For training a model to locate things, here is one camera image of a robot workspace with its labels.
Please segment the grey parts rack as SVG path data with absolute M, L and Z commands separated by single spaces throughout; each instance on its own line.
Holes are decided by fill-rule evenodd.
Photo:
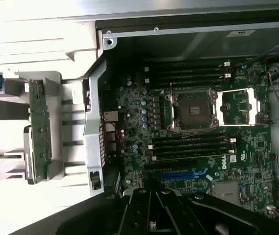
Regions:
M 28 82 L 31 80 L 42 80 L 44 83 L 51 126 L 52 158 L 48 165 L 48 178 L 39 183 L 65 176 L 68 163 L 64 157 L 74 145 L 70 128 L 74 123 L 71 118 L 74 106 L 70 85 L 63 83 L 61 78 L 57 71 L 15 72 L 14 77 L 3 78 L 0 90 L 0 181 L 27 182 L 24 128 L 30 125 Z

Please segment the blue expansion slot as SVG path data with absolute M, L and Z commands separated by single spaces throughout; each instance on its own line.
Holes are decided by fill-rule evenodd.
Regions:
M 197 179 L 202 175 L 202 173 L 196 172 L 175 172 L 175 173 L 163 173 L 161 180 L 179 180 L 179 179 Z

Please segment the green motherboard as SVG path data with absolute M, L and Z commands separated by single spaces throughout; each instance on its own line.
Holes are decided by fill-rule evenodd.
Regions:
M 114 123 L 116 129 L 116 147 L 121 157 L 124 169 L 124 187 L 133 188 L 140 184 L 141 173 L 146 172 L 149 180 L 147 184 L 152 189 L 152 173 L 196 172 L 202 173 L 197 179 L 161 180 L 165 188 L 176 190 L 182 195 L 190 195 L 196 192 L 204 192 L 213 195 L 217 182 L 237 181 L 241 206 L 269 218 L 275 216 L 273 207 L 273 170 L 271 155 L 271 128 L 269 118 L 268 98 L 268 72 L 264 62 L 253 62 L 248 65 L 240 65 L 237 61 L 229 59 L 183 61 L 183 63 L 218 63 L 230 62 L 227 67 L 215 69 L 231 70 L 231 78 L 202 79 L 202 80 L 156 80 L 160 76 L 181 75 L 205 75 L 218 73 L 179 73 L 157 74 L 154 71 L 163 70 L 189 70 L 210 68 L 156 68 L 151 63 L 141 68 L 131 70 L 126 76 L 117 78 L 114 90 L 116 106 L 121 112 L 119 120 Z M 180 87 L 152 88 L 151 84 L 160 82 L 201 82 L 222 81 L 227 82 L 222 86 L 211 87 Z M 261 111 L 256 116 L 255 126 L 235 126 L 216 128 L 196 132 L 177 133 L 165 128 L 163 105 L 164 97 L 171 90 L 198 90 L 213 89 L 216 92 L 253 88 L 254 95 L 260 101 Z M 246 92 L 223 95 L 223 117 L 226 124 L 247 124 L 249 120 L 248 109 L 251 106 L 247 102 Z M 226 133 L 231 138 L 205 138 L 185 139 L 174 141 L 153 141 L 153 138 L 168 136 L 203 135 L 209 133 Z M 179 145 L 154 147 L 156 142 L 179 141 L 229 141 L 230 144 L 211 145 Z M 155 154 L 154 149 L 185 149 L 185 148 L 215 148 L 227 147 L 232 150 L 206 151 L 206 152 L 174 152 Z M 223 157 L 199 158 L 192 167 L 185 169 L 144 170 L 145 164 L 154 162 L 152 156 L 179 157 L 200 156 L 215 154 L 234 154 Z

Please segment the black RAM slot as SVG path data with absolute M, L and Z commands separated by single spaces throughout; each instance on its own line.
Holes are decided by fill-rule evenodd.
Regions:
M 179 157 L 157 157 L 157 156 L 152 156 L 151 160 L 156 162 L 156 161 L 172 161 L 172 160 L 185 160 L 185 159 L 199 159 L 199 158 L 210 158 L 210 157 L 223 157 L 223 156 L 231 156 L 234 154 L 215 154 L 215 155 L 200 155 L 200 156 L 179 156 Z
M 225 74 L 205 74 L 205 75 L 181 75 L 181 76 L 160 76 L 155 77 L 156 80 L 202 80 L 202 79 L 224 79 L 224 78 L 231 78 L 231 73 Z
M 174 140 L 185 140 L 185 139 L 205 139 L 205 138 L 231 138 L 231 135 L 226 133 L 207 133 L 203 135 L 187 135 L 187 136 L 168 136 L 168 137 L 157 137 L 153 138 L 153 141 L 174 141 Z
M 205 73 L 227 73 L 231 72 L 228 69 L 189 69 L 189 70 L 157 70 L 154 73 L 157 74 L 179 74 L 179 73 L 196 73 L 196 74 L 205 74 Z
M 227 82 L 222 81 L 201 81 L 201 82 L 160 82 L 151 84 L 152 88 L 166 88 L 172 86 L 173 88 L 180 87 L 211 87 L 226 85 Z
M 218 63 L 161 63 L 154 64 L 156 68 L 220 68 L 230 66 L 230 62 L 218 62 Z
M 206 152 L 206 151 L 224 151 L 232 150 L 232 148 L 227 147 L 215 147 L 215 148 L 185 148 L 185 149 L 154 149 L 155 154 L 165 154 L 174 152 Z
M 156 142 L 153 144 L 154 147 L 165 147 L 165 146 L 179 146 L 179 145 L 211 145 L 211 144 L 230 144 L 229 141 L 179 141 L 179 142 Z

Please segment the metal socket cover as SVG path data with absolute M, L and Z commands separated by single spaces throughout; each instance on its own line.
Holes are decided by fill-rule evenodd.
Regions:
M 249 120 L 247 124 L 226 124 L 226 121 L 223 117 L 223 111 L 221 110 L 223 106 L 223 95 L 224 94 L 235 94 L 239 92 L 246 92 L 248 95 L 247 102 L 251 106 L 248 109 Z M 217 99 L 216 99 L 216 116 L 219 122 L 219 126 L 225 127 L 235 127 L 235 126 L 255 126 L 257 125 L 256 116 L 261 111 L 260 108 L 260 101 L 255 98 L 254 89 L 253 88 L 243 88 L 243 89 L 236 89 L 236 90 L 228 90 L 228 91 L 221 91 L 217 92 Z

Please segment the CPU socket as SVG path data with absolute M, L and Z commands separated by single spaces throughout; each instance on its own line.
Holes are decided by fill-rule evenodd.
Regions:
M 171 90 L 164 97 L 165 128 L 196 133 L 218 127 L 217 92 L 213 89 Z

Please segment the black open PC case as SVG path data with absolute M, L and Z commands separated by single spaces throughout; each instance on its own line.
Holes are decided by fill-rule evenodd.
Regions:
M 273 170 L 273 207 L 279 221 L 279 154 L 273 141 L 279 115 L 274 113 L 277 99 L 275 76 L 271 66 L 279 60 L 279 23 L 254 23 L 228 26 L 192 27 L 154 32 L 109 30 L 103 38 L 104 55 L 99 67 L 90 75 L 85 95 L 86 123 L 84 143 L 90 173 L 91 192 L 98 195 L 112 191 L 123 196 L 123 166 L 116 147 L 114 123 L 121 112 L 116 106 L 117 78 L 151 63 L 229 59 L 248 65 L 264 62 L 268 72 L 269 118 Z M 149 232 L 147 235 L 176 235 L 158 197 L 151 190 Z

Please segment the silver chipset heatsink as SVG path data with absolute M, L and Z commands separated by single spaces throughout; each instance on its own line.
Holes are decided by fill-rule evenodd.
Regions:
M 214 186 L 213 195 L 229 203 L 240 204 L 237 181 L 217 182 Z

